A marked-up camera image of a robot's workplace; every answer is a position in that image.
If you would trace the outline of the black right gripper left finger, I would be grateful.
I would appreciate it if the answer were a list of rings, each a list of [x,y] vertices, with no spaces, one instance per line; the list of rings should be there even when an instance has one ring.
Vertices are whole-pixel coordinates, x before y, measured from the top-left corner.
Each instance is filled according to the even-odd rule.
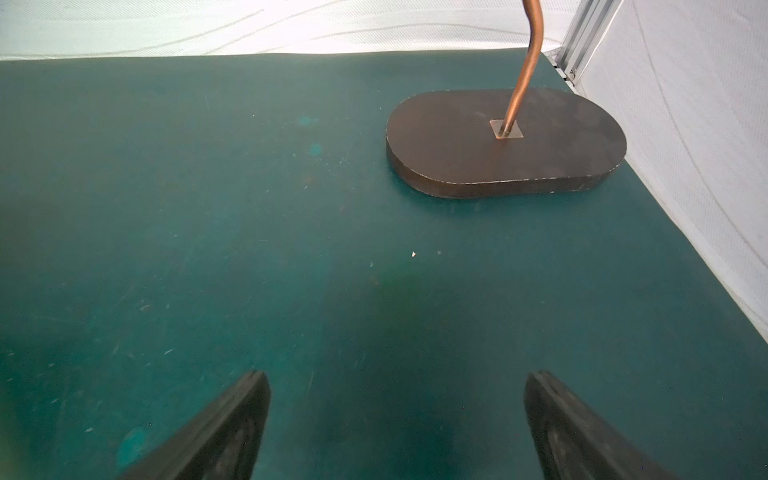
[[[249,479],[271,401],[268,378],[249,371],[122,479]]]

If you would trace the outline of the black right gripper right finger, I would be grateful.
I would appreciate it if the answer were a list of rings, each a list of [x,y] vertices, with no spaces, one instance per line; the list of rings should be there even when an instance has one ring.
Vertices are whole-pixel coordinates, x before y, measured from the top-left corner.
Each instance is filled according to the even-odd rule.
[[[675,479],[548,371],[527,375],[527,422],[546,479]]]

